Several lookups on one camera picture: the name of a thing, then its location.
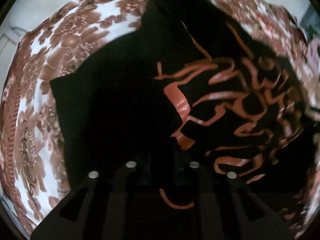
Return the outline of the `black orange graffiti hoodie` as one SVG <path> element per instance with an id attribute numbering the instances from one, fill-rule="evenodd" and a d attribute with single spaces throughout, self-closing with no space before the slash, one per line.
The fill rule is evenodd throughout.
<path id="1" fill-rule="evenodd" d="M 150 169 L 149 239 L 170 239 L 172 161 L 238 178 L 290 230 L 315 155 L 302 88 L 210 1 L 149 0 L 136 31 L 50 86 L 72 189 L 129 161 Z"/>

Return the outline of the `floral brown bed blanket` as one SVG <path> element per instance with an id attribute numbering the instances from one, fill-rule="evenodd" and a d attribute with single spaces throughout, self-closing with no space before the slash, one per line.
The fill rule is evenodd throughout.
<path id="1" fill-rule="evenodd" d="M 52 79 L 134 31 L 148 0 L 72 0 L 20 40 L 1 88 L 1 201 L 26 238 L 70 191 Z M 290 13 L 266 0 L 210 0 L 256 40 L 288 56 L 319 119 L 319 74 Z"/>

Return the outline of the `white bed headboard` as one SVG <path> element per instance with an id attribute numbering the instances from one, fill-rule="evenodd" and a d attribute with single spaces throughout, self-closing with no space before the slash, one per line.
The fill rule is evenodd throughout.
<path id="1" fill-rule="evenodd" d="M 0 86 L 1 94 L 18 44 L 27 31 L 21 27 L 1 26 Z"/>

